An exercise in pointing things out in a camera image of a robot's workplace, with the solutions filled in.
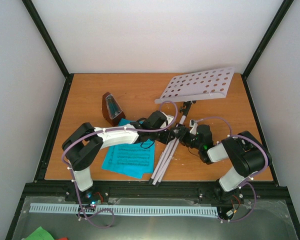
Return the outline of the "white tripod music stand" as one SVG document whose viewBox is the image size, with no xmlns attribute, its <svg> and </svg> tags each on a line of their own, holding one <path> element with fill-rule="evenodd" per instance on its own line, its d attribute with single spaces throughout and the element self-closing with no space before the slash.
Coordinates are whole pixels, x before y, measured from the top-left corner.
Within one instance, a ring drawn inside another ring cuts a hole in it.
<svg viewBox="0 0 300 240">
<path fill-rule="evenodd" d="M 176 129 L 172 130 L 175 133 L 175 139 L 168 143 L 162 152 L 159 162 L 149 180 L 152 185 L 159 185 L 163 179 L 178 144 L 180 144 L 176 134 L 180 127 L 184 126 L 191 105 L 200 100 L 225 98 L 234 71 L 233 67 L 227 67 L 177 75 L 170 80 L 160 98 L 154 101 L 156 104 L 161 105 L 167 101 L 173 103 L 183 102 L 183 105 L 180 110 L 182 113 L 181 119 L 176 125 Z"/>
</svg>

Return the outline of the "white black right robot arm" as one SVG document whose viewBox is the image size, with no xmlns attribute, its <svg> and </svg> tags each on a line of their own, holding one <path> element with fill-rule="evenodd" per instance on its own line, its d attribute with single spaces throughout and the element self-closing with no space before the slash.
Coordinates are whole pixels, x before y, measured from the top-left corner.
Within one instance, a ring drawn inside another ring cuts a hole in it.
<svg viewBox="0 0 300 240">
<path fill-rule="evenodd" d="M 272 164 L 269 151 L 247 130 L 214 144 L 208 125 L 200 124 L 191 129 L 181 126 L 176 138 L 183 146 L 198 150 L 200 160 L 207 165 L 230 160 L 232 167 L 216 181 L 212 193 L 220 203 Z"/>
</svg>

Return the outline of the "blue sheet music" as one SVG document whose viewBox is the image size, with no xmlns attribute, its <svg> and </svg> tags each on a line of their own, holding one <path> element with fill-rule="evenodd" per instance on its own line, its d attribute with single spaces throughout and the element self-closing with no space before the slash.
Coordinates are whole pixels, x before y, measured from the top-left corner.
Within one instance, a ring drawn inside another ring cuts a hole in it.
<svg viewBox="0 0 300 240">
<path fill-rule="evenodd" d="M 152 140 L 137 144 L 115 145 L 113 150 L 115 163 L 139 167 L 143 170 L 144 174 L 153 173 L 155 145 Z"/>
<path fill-rule="evenodd" d="M 115 160 L 114 150 L 112 148 L 109 148 L 101 168 L 103 170 L 126 175 L 128 177 L 136 179 L 141 179 L 143 177 L 144 171 L 142 168 L 130 165 L 120 165 L 118 163 L 115 163 Z"/>
</svg>

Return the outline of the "clear acrylic metronome cover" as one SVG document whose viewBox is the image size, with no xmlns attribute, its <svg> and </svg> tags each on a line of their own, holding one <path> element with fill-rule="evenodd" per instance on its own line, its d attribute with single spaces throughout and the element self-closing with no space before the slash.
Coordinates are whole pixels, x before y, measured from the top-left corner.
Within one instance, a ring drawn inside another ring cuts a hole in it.
<svg viewBox="0 0 300 240">
<path fill-rule="evenodd" d="M 107 106 L 108 115 L 111 120 L 113 120 L 123 112 L 121 107 L 111 94 L 105 98 L 105 102 Z"/>
</svg>

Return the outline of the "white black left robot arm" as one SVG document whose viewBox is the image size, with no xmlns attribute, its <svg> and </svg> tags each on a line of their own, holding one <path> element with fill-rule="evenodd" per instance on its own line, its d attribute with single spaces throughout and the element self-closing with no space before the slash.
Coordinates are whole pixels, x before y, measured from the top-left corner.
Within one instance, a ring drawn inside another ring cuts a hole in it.
<svg viewBox="0 0 300 240">
<path fill-rule="evenodd" d="M 149 117 L 116 127 L 93 127 L 83 123 L 63 144 L 61 160 L 67 164 L 72 182 L 76 184 L 76 195 L 82 201 L 93 198 L 94 188 L 90 166 L 100 150 L 122 145 L 141 144 L 148 140 L 169 142 L 172 140 L 169 127 L 176 116 L 156 110 Z"/>
</svg>

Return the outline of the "brown wooden metronome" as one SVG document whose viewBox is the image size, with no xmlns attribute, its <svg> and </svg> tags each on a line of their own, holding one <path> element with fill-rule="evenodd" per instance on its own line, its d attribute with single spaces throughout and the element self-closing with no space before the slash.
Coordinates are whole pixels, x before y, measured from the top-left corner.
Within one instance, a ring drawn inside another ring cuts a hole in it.
<svg viewBox="0 0 300 240">
<path fill-rule="evenodd" d="M 126 118 L 125 113 L 110 92 L 106 92 L 102 96 L 101 110 L 103 118 L 113 127 L 118 126 L 121 119 Z"/>
</svg>

